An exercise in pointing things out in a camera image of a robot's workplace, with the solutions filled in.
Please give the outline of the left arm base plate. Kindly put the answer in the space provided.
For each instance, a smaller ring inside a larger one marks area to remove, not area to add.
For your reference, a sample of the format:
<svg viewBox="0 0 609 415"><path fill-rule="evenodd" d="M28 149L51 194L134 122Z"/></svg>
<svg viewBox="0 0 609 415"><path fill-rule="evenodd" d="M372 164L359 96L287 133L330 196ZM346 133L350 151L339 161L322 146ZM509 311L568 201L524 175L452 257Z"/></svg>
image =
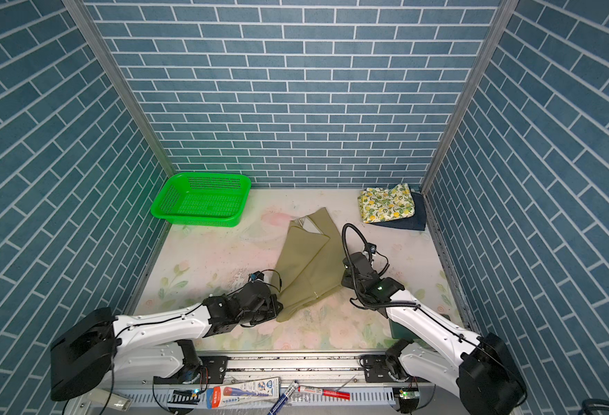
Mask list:
<svg viewBox="0 0 609 415"><path fill-rule="evenodd" d="M156 385L221 385L228 368L227 356L203 356L197 361L184 358L183 366L169 377L154 376Z"/></svg>

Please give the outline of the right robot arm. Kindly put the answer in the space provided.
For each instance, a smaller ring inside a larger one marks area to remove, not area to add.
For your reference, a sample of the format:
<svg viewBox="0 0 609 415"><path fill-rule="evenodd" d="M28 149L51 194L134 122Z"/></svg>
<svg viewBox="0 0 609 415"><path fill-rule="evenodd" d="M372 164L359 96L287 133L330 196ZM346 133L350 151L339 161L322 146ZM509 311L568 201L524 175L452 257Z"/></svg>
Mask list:
<svg viewBox="0 0 609 415"><path fill-rule="evenodd" d="M510 414L528 397L524 378L505 345L452 323L415 298L401 283L382 277L362 252L344 259L342 285L361 308L376 311L413 334L382 360L398 382L422 378L458 397L470 414Z"/></svg>

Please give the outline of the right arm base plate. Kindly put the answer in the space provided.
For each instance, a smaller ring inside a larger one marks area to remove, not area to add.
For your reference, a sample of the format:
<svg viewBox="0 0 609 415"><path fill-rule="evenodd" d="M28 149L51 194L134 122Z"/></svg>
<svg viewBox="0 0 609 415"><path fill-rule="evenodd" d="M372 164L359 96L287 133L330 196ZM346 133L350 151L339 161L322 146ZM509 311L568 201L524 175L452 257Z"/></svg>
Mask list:
<svg viewBox="0 0 609 415"><path fill-rule="evenodd" d="M408 382L411 378L399 360L387 354L364 354L359 365L367 383Z"/></svg>

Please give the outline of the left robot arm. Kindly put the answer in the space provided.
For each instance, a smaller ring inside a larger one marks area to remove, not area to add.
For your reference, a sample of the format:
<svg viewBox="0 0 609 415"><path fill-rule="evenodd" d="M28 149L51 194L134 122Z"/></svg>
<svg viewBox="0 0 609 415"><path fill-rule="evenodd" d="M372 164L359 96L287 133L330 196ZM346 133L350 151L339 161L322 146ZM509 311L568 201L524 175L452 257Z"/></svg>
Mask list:
<svg viewBox="0 0 609 415"><path fill-rule="evenodd" d="M176 311L116 316L108 307L97 309L51 343L50 398L74 399L106 381L202 381L195 340L272 321L283 309L259 280Z"/></svg>

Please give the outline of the yellow lemon print skirt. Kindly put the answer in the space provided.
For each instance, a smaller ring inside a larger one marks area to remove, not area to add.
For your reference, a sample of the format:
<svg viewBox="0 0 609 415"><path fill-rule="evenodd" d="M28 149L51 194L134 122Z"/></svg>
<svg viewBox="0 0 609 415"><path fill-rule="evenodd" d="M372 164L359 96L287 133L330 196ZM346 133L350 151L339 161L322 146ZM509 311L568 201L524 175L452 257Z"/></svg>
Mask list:
<svg viewBox="0 0 609 415"><path fill-rule="evenodd" d="M397 221L415 215L415 201L406 183L393 188L367 188L359 195L358 206L365 224Z"/></svg>

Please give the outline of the dark blue denim skirt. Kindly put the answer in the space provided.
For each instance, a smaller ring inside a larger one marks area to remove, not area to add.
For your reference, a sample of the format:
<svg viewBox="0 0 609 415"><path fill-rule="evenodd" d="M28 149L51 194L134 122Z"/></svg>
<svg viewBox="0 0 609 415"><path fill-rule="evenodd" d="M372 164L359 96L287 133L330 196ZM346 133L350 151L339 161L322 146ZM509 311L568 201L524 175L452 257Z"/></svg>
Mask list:
<svg viewBox="0 0 609 415"><path fill-rule="evenodd" d="M421 193L412 191L411 197L415 203L415 214L413 216L395 221L374 223L374 226L419 232L425 231L427 226L427 211L424 196Z"/></svg>

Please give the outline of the olive khaki skirt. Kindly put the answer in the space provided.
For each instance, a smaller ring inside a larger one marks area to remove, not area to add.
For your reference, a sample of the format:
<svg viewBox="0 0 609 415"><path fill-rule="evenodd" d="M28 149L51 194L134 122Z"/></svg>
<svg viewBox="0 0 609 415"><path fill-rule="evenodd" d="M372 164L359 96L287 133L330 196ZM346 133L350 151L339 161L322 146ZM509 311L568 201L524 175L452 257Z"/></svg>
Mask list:
<svg viewBox="0 0 609 415"><path fill-rule="evenodd" d="M284 306L276 320L283 323L339 289L343 260L341 234L327 209L291 221L275 266L283 283L278 301Z"/></svg>

